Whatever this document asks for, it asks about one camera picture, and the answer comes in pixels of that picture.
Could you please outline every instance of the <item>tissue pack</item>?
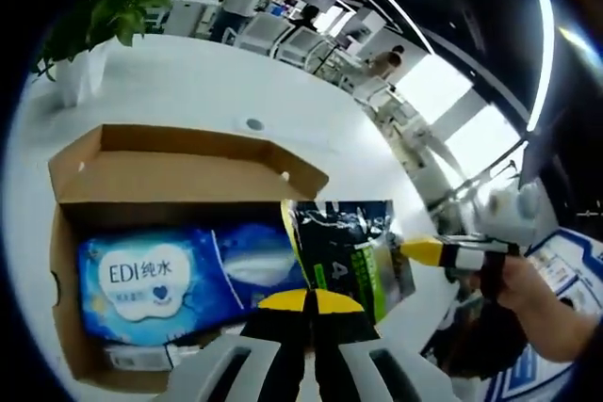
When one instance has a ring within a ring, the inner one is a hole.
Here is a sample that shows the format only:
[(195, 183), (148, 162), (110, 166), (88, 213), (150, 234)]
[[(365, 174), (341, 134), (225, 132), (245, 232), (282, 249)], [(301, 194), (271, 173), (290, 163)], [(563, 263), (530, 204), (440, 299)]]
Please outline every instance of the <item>tissue pack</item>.
[(92, 238), (79, 248), (79, 273), (86, 331), (134, 346), (236, 320), (305, 286), (285, 231), (256, 224)]

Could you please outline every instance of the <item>open cardboard box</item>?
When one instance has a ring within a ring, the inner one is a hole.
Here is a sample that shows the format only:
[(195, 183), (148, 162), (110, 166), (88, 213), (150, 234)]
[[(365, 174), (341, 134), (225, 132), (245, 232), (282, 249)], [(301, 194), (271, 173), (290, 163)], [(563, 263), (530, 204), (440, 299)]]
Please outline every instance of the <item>open cardboard box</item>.
[[(49, 169), (57, 199), (50, 249), (58, 293), (53, 316), (65, 359), (76, 380), (128, 393), (162, 392), (168, 373), (112, 369), (101, 340), (84, 332), (78, 245), (123, 229), (220, 220), (224, 201), (312, 200), (328, 181), (265, 140), (143, 125), (93, 129), (58, 153)], [(247, 216), (253, 203), (241, 209)]]

